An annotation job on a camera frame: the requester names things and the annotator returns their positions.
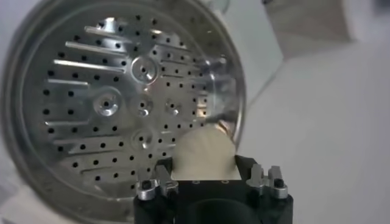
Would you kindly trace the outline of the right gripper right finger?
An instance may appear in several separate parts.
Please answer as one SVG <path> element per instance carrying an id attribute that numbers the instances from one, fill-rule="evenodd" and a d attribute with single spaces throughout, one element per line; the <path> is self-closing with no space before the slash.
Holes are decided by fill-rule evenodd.
<path id="1" fill-rule="evenodd" d="M 268 174 L 264 174 L 261 164 L 253 158 L 236 155 L 236 166 L 241 179 L 255 189 L 259 196 L 265 194 L 272 198 L 284 200 L 288 198 L 288 187 L 284 182 L 280 166 L 271 166 Z"/>

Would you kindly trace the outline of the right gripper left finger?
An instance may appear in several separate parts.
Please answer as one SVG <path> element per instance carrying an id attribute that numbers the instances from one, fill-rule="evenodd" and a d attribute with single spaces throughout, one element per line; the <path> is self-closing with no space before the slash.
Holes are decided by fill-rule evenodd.
<path id="1" fill-rule="evenodd" d="M 136 197 L 141 201 L 155 199 L 158 195 L 170 198 L 179 193 L 179 183 L 171 178 L 172 158 L 160 159 L 154 169 L 140 169 L 136 181 Z"/>

